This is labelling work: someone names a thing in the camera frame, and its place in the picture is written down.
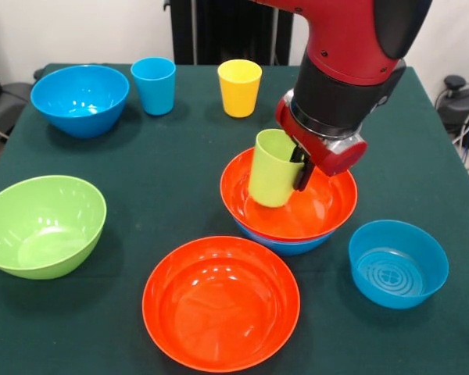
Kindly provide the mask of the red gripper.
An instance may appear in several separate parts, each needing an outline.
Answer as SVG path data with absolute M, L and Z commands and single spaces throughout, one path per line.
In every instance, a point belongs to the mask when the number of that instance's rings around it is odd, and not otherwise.
M 314 166 L 333 176 L 357 163 L 367 149 L 367 143 L 360 135 L 361 127 L 340 135 L 326 135 L 303 123 L 308 119 L 295 104 L 293 93 L 286 93 L 278 102 L 276 120 L 295 143 L 290 162 L 303 163 L 295 177 L 296 191 L 305 190 Z

